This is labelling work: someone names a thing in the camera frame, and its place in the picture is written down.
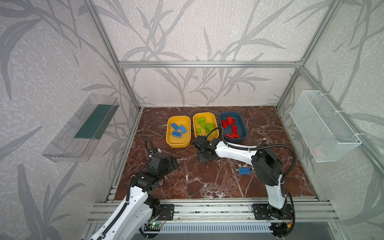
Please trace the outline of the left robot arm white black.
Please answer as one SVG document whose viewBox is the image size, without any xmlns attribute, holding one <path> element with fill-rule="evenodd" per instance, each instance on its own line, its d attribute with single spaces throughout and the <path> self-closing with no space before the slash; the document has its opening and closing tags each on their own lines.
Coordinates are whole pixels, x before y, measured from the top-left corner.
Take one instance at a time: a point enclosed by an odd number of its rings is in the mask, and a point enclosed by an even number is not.
<svg viewBox="0 0 384 240">
<path fill-rule="evenodd" d="M 151 197 L 160 181 L 178 168 L 175 157 L 165 153 L 151 154 L 148 168 L 133 176 L 126 197 L 91 240 L 130 240 L 161 212 L 160 200 Z"/>
</svg>

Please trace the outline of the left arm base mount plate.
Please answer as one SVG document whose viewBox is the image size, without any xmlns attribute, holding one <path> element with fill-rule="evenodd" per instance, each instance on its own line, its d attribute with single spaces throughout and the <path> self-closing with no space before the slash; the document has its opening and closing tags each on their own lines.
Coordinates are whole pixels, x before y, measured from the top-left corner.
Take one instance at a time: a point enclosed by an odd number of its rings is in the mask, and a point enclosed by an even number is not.
<svg viewBox="0 0 384 240">
<path fill-rule="evenodd" d="M 175 213 L 174 204 L 158 204 L 153 208 L 151 220 L 172 221 Z"/>
</svg>

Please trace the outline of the blue lego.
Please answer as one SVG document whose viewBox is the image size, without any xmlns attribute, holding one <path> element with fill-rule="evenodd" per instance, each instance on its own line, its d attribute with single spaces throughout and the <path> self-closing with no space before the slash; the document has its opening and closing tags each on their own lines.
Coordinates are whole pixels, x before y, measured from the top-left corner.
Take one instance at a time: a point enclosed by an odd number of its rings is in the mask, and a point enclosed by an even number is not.
<svg viewBox="0 0 384 240">
<path fill-rule="evenodd" d="M 181 138 L 182 137 L 182 133 L 181 132 L 177 132 L 177 131 L 173 131 L 172 132 L 172 137 Z"/>
<path fill-rule="evenodd" d="M 181 131 L 183 134 L 186 134 L 186 133 L 188 132 L 188 130 L 187 130 L 183 125 L 179 126 L 179 129 L 180 129 L 180 131 Z"/>
<path fill-rule="evenodd" d="M 239 171 L 239 175 L 250 175 L 251 174 L 250 168 L 239 168 L 238 171 Z"/>
<path fill-rule="evenodd" d="M 175 131 L 178 131 L 178 130 L 179 130 L 179 126 L 178 126 L 176 123 L 172 123 L 172 124 L 171 124 L 171 127 L 172 127 Z"/>
</svg>

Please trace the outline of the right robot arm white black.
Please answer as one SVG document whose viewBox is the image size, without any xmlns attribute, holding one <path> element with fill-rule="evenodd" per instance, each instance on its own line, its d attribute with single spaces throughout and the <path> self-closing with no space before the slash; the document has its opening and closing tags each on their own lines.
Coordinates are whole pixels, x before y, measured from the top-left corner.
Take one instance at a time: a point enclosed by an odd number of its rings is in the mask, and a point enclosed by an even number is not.
<svg viewBox="0 0 384 240">
<path fill-rule="evenodd" d="M 283 193 L 284 183 L 297 161 L 296 153 L 291 147 L 280 144 L 243 146 L 218 138 L 210 141 L 205 136 L 198 136 L 193 146 L 198 150 L 201 163 L 233 159 L 252 166 L 256 176 L 266 186 L 268 194 L 266 215 L 274 220 L 283 218 L 287 208 L 287 197 Z M 293 156 L 293 162 L 285 173 L 283 173 L 283 161 L 275 154 L 273 148 L 288 149 Z"/>
</svg>

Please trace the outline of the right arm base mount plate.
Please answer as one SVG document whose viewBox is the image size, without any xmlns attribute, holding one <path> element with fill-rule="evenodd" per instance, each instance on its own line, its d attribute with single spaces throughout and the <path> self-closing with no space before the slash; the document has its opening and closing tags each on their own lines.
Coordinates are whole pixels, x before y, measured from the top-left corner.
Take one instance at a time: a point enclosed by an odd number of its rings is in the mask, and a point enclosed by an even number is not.
<svg viewBox="0 0 384 240">
<path fill-rule="evenodd" d="M 291 204 L 285 204 L 282 209 L 272 207 L 270 204 L 253 204 L 251 210 L 255 220 L 283 221 L 292 219 L 294 215 Z"/>
</svg>

